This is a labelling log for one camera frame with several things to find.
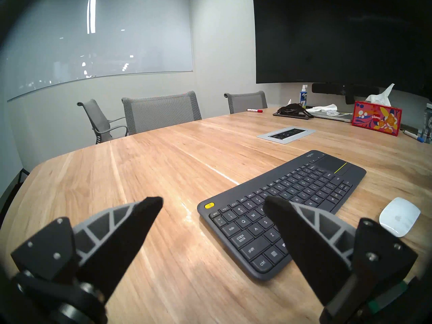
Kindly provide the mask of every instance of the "spray bottle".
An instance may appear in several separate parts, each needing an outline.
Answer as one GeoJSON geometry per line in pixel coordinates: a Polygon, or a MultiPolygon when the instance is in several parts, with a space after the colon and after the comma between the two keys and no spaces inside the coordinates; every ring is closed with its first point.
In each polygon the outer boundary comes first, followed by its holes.
{"type": "Polygon", "coordinates": [[[300,92],[300,104],[304,109],[306,109],[306,99],[308,98],[306,88],[308,88],[308,85],[303,85],[302,91],[300,92]]]}

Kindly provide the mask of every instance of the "dry erase marker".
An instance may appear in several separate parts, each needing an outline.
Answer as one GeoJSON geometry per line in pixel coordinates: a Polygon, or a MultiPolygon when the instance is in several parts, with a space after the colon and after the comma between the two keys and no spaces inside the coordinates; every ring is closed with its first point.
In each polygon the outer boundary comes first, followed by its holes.
{"type": "Polygon", "coordinates": [[[411,137],[411,138],[417,139],[417,140],[418,140],[419,142],[421,142],[421,143],[424,143],[424,142],[425,142],[425,140],[424,140],[422,137],[417,137],[415,134],[413,134],[413,133],[411,133],[411,132],[409,132],[409,131],[402,130],[402,132],[403,132],[404,134],[406,134],[407,136],[411,137]]]}

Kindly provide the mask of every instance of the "white mouse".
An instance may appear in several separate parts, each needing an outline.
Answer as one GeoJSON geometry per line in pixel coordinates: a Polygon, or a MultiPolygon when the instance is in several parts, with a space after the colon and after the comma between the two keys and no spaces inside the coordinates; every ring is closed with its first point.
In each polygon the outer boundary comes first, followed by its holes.
{"type": "Polygon", "coordinates": [[[379,223],[396,237],[405,236],[420,215],[420,209],[411,202],[397,197],[379,215],[379,223]]]}

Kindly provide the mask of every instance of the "office chair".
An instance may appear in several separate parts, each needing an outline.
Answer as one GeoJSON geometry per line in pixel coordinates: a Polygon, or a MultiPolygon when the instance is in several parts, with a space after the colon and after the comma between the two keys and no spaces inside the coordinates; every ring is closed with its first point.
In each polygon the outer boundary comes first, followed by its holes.
{"type": "Polygon", "coordinates": [[[127,136],[127,133],[129,132],[127,126],[117,125],[116,127],[111,127],[110,125],[110,123],[124,117],[120,117],[114,120],[108,120],[94,99],[89,100],[87,103],[78,102],[76,105],[79,107],[83,107],[86,111],[90,123],[92,123],[93,131],[96,135],[96,144],[112,140],[113,137],[111,136],[110,132],[114,129],[118,129],[119,127],[126,128],[126,133],[124,136],[127,136]]]}
{"type": "Polygon", "coordinates": [[[200,120],[201,113],[194,91],[179,95],[144,99],[121,99],[129,134],[200,120]]]}
{"type": "Polygon", "coordinates": [[[223,94],[228,99],[229,113],[247,111],[248,109],[267,108],[266,95],[262,90],[250,94],[223,94]]]}

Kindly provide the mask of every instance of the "black keyboard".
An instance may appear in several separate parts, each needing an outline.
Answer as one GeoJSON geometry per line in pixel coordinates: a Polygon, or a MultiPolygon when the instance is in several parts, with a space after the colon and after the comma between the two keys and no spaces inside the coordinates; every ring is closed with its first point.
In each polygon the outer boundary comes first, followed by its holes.
{"type": "Polygon", "coordinates": [[[365,174],[363,168],[310,151],[201,202],[197,209],[251,276],[269,280],[291,256],[263,211],[264,199],[282,197],[335,214],[365,174]]]}

